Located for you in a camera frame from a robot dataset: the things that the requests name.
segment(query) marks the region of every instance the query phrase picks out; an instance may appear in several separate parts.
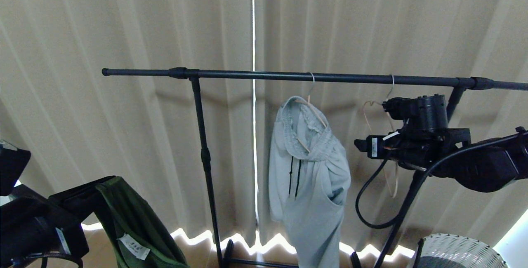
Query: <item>green garment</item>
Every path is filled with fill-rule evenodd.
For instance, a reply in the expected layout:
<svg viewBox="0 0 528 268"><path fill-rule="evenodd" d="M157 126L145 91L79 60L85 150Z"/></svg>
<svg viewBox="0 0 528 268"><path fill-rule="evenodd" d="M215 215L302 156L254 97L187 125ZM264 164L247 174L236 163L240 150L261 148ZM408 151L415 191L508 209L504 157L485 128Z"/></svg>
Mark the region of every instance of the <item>green garment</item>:
<svg viewBox="0 0 528 268"><path fill-rule="evenodd" d="M111 178L96 185L96 189L106 203L95 214L112 242L119 268L189 268L185 256L147 201L122 177ZM138 249L140 246L150 249L145 260L138 259L119 240L125 234L134 238Z"/></svg>

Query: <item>clothing rack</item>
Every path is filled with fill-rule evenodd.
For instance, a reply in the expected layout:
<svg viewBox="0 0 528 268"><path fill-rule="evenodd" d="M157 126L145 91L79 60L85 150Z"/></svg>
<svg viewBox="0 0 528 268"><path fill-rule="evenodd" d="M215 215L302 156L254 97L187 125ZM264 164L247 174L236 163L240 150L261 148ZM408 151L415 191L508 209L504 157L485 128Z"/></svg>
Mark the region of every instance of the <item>clothing rack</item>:
<svg viewBox="0 0 528 268"><path fill-rule="evenodd" d="M467 89L484 90L484 89L509 89L528 91L528 83L523 82L502 82L490 80L489 78L437 78L428 76L396 76L396 75L362 75L362 74L326 74L326 73L293 73L293 72L259 72L259 71L213 71L200 69L187 69L177 67L172 69L102 69L104 76L121 75L121 76L168 76L170 78L179 78L190 80L194 93L194 103L196 106L196 115L198 117L198 130L200 132L200 143L202 146L201 157L203 169L205 172L205 182L207 185L207 195L209 196L209 206L211 208L211 218L213 223L214 243L217 250L217 259L220 268L228 268L230 263L240 263L253 266L268 266L276 268L296 268L297 266L268 263L259 261L249 261L232 258L231 254L234 248L232 240L224 255L220 247L220 238L217 223L217 209L215 205L215 194L213 190L213 179L211 177L211 155L207 147L205 134L205 123L202 108L202 96L200 94L200 78L232 78L243 80L294 80L294 81L317 81L317 82L354 82L364 84L395 84L395 85L427 85L427 86L447 86L453 90L447 104L447 116L451 119L460 98ZM389 233L383 249L376 261L375 268L380 268L385 255L387 255L392 243L396 239L398 230L403 223L407 211L411 207L412 201L421 187L420 180L425 178L423 172L416 171L409 187L405 200L398 213L398 219L395 221ZM351 255L353 267L360 267L359 259L356 253Z"/></svg>

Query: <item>metal hook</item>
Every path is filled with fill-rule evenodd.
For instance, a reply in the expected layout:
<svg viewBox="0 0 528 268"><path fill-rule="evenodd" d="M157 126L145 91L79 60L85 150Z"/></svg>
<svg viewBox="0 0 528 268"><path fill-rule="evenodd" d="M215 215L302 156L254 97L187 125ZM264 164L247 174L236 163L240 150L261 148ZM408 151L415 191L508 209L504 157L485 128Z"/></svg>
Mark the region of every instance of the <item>metal hook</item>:
<svg viewBox="0 0 528 268"><path fill-rule="evenodd" d="M392 93L392 89L394 89L394 75L391 74L391 76L392 76L392 86L391 86L391 90L387 94L387 99L389 99L389 95Z"/></svg>
<svg viewBox="0 0 528 268"><path fill-rule="evenodd" d="M313 79L313 83L311 84L311 88L310 88L310 91L308 91L308 103L310 103L310 94L311 94L311 90L314 89L314 86L315 86L315 76L313 76L314 74L309 72L309 74L311 74L311 78Z"/></svg>

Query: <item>black drawstring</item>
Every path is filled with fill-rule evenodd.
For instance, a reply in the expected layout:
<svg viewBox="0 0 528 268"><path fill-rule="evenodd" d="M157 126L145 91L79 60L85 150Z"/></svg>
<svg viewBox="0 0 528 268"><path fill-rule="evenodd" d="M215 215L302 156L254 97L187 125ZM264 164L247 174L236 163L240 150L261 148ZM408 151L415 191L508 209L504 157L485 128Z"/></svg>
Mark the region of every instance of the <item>black drawstring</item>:
<svg viewBox="0 0 528 268"><path fill-rule="evenodd" d="M290 164L290 186L288 187L288 195L292 191L292 173L294 172L294 157L292 157L292 163Z"/></svg>
<svg viewBox="0 0 528 268"><path fill-rule="evenodd" d="M297 173L297 186L295 187L295 198L297 198L297 191L299 190L300 163L301 163L301 160L299 160L299 171Z"/></svg>

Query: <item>light under curtain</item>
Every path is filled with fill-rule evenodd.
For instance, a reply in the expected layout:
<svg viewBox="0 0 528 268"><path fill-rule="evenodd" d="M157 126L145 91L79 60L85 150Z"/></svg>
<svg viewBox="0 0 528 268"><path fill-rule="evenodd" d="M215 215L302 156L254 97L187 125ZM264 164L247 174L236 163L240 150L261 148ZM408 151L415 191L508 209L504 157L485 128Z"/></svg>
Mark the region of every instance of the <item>light under curtain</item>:
<svg viewBox="0 0 528 268"><path fill-rule="evenodd" d="M172 78L104 78L100 69L252 69L252 0L0 0L0 131L33 157L21 181L51 195L97 178L123 176L169 230L193 238L211 229L191 85ZM528 0L255 0L257 71L394 74L528 81ZM200 80L221 238L255 243L251 80ZM267 174L277 109L311 82L256 82L258 214L262 244L283 228L270 220ZM316 83L311 102L328 118L351 165L341 241L378 249L353 201L377 163L353 146L368 128L364 101L389 86ZM448 94L396 86L391 96ZM526 125L521 92L467 93L451 127L474 142ZM367 109L375 131L389 129ZM370 221L392 217L411 172L390 199L383 178L366 191ZM494 245L528 208L522 181L476 193L430 178L402 229L414 248L433 232Z"/></svg>

